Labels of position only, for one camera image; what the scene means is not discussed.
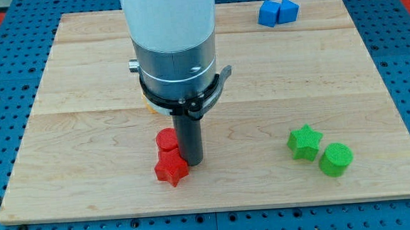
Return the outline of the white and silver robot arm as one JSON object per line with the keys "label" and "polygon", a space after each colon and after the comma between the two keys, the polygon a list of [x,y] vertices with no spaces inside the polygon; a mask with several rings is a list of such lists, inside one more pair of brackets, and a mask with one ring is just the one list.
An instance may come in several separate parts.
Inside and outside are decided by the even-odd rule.
{"label": "white and silver robot arm", "polygon": [[120,0],[151,94],[193,98],[214,80],[214,0]]}

